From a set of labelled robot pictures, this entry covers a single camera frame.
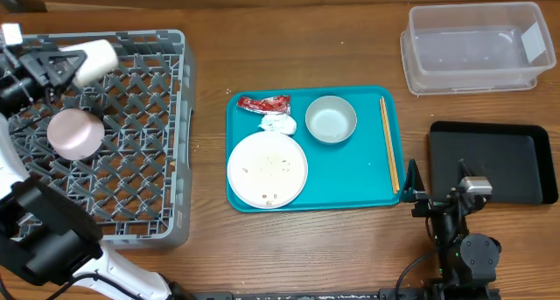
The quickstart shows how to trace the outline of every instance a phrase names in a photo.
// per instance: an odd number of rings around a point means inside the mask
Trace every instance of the sticker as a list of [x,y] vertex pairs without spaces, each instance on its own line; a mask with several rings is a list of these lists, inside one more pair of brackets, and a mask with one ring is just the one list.
[[521,41],[523,42],[529,64],[546,51],[543,35],[541,34],[541,28],[539,28],[538,23],[531,25],[531,27],[521,35]]
[[183,224],[183,213],[181,211],[177,211],[177,227],[181,228]]

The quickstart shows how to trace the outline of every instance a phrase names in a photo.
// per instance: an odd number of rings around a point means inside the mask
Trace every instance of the blue serving tray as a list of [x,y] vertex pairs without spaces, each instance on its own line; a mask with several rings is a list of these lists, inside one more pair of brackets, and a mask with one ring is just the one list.
[[[391,128],[396,170],[401,188],[405,170],[403,149],[393,96],[383,87],[325,87],[292,90],[245,92],[235,95],[227,105],[227,159],[234,147],[245,137],[259,131],[262,115],[237,107],[240,97],[263,99],[274,95],[291,95],[291,117],[297,122],[293,138],[307,157],[309,175],[303,191],[286,206],[259,209],[241,201],[227,183],[227,199],[243,213],[291,212],[321,209],[347,209],[392,206],[400,201],[400,192],[393,193],[389,160],[383,134],[379,100],[385,97]],[[337,95],[356,111],[358,124],[345,142],[326,145],[317,141],[305,126],[305,111],[317,98]]]

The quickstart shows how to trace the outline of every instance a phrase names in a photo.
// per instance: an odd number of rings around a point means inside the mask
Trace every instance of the wooden chopstick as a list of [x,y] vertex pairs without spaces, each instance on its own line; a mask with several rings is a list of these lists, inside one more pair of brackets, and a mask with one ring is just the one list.
[[388,167],[391,173],[391,183],[393,185],[393,193],[400,191],[399,177],[396,173],[395,153],[393,151],[393,141],[391,139],[391,128],[389,127],[389,119],[387,117],[387,107],[385,106],[385,98],[379,100],[381,106],[381,121],[383,123],[383,132],[385,134],[385,145],[387,147]]

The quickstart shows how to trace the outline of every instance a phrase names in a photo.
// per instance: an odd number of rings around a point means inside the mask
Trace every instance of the wooden table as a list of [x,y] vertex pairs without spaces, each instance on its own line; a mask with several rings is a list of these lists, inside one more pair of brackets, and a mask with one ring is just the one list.
[[[560,2],[539,3],[560,48]],[[229,98],[238,91],[378,84],[395,97],[405,159],[426,172],[425,137],[437,120],[538,124],[560,164],[560,66],[530,91],[416,97],[408,91],[399,35],[411,5],[289,9],[122,10],[3,17],[25,33],[182,30],[199,63],[191,136],[192,215],[187,243],[167,251],[122,252],[191,291],[372,291],[394,286],[431,244],[411,205],[312,213],[242,214],[226,199]],[[493,284],[505,299],[560,296],[560,204],[490,205],[468,217],[472,232],[497,238],[503,252]],[[434,260],[403,286],[437,274]],[[34,287],[2,271],[18,299],[40,299],[57,286]],[[100,299],[71,288],[63,298]]]

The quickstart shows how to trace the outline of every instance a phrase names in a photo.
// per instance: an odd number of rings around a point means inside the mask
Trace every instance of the dish rack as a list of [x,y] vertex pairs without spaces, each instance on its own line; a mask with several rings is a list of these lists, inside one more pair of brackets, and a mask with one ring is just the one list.
[[[96,39],[113,45],[119,67],[84,88],[71,86],[56,104],[12,117],[12,142],[28,172],[82,206],[114,248],[179,246],[189,234],[193,53],[177,30],[30,35],[24,46],[53,51]],[[105,137],[93,156],[69,161],[47,141],[51,117],[64,108],[103,120]],[[28,214],[14,240],[38,226]]]

